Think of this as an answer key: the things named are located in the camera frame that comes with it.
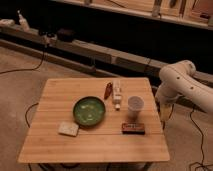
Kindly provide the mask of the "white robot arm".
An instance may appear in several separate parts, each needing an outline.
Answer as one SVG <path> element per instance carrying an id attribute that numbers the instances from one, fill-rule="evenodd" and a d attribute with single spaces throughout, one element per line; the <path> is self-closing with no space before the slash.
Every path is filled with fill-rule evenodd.
<path id="1" fill-rule="evenodd" d="M 193 78 L 196 67 L 189 60 L 182 60 L 162 67 L 159 71 L 161 84 L 155 94 L 159 104 L 160 120 L 168 121 L 172 105 L 183 95 L 208 114 L 213 114 L 213 88 Z"/>

